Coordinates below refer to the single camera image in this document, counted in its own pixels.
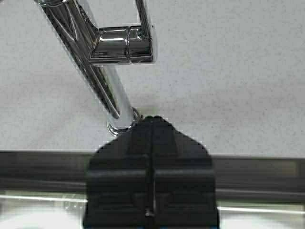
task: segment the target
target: faucet handle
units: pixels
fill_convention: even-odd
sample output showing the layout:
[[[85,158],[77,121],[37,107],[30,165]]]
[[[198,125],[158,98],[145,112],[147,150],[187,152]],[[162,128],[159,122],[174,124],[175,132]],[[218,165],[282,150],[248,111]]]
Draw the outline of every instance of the faucet handle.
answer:
[[[141,26],[101,28],[91,49],[90,64],[150,63],[153,40],[143,0],[135,0]]]

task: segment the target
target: faucet spout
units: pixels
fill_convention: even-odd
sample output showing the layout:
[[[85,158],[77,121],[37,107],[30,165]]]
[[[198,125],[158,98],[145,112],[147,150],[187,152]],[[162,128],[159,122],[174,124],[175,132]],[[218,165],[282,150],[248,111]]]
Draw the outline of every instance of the faucet spout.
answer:
[[[141,26],[96,28],[77,0],[35,0],[104,106],[114,136],[128,131],[141,115],[132,108],[117,64],[153,61],[152,38],[142,0],[136,0]]]

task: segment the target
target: white speckled countertop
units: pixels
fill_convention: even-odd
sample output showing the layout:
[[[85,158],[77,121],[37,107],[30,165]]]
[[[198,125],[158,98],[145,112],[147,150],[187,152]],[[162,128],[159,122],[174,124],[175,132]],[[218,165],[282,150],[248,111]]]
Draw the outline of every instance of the white speckled countertop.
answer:
[[[137,22],[133,0],[89,2],[100,27]],[[148,3],[157,63],[117,68],[135,107],[214,155],[305,157],[305,1]],[[93,152],[105,122],[33,0],[1,1],[0,149]]]

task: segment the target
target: faucet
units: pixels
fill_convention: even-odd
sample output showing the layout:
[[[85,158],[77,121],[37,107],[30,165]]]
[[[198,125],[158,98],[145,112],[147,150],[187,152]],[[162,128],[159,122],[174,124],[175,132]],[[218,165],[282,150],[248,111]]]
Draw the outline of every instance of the faucet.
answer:
[[[143,0],[135,0],[141,25],[99,29],[78,0],[35,1],[104,106],[110,133],[118,136],[130,130],[142,116],[131,106],[114,65],[154,61],[153,39]]]

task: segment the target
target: black plastic object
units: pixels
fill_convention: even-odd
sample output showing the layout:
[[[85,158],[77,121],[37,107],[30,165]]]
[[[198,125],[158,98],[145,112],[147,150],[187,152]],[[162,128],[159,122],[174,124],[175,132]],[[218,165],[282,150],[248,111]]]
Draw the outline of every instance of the black plastic object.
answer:
[[[85,229],[218,227],[206,149],[161,117],[147,117],[91,159]]]

